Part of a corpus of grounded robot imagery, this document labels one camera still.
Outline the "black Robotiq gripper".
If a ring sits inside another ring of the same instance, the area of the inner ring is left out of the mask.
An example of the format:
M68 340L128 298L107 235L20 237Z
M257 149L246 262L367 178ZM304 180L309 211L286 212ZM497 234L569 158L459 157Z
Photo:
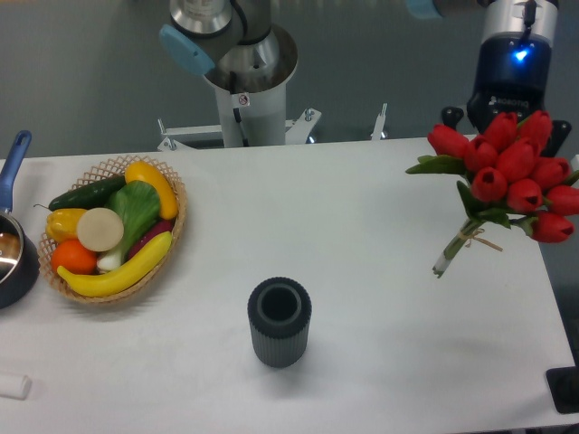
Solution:
M544 108L552 49L548 42L518 33L487 39L479 50L472 95L466 106L445 106L441 123L464 134L471 124L484 131L500 113L524 119ZM567 122L553 120L550 138L541 152L555 157L567 138Z

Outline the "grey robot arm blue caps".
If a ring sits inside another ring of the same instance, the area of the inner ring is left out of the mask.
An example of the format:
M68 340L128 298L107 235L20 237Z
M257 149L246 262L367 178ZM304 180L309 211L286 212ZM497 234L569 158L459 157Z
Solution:
M544 106L556 1L485 1L486 20L473 92L441 121L468 118L478 131L500 114L524 119ZM320 119L312 108L286 117L286 86L298 65L292 37L271 20L267 1L173 1L159 40L171 59L214 89L218 125L166 128L163 146L220 137L227 147L306 144Z

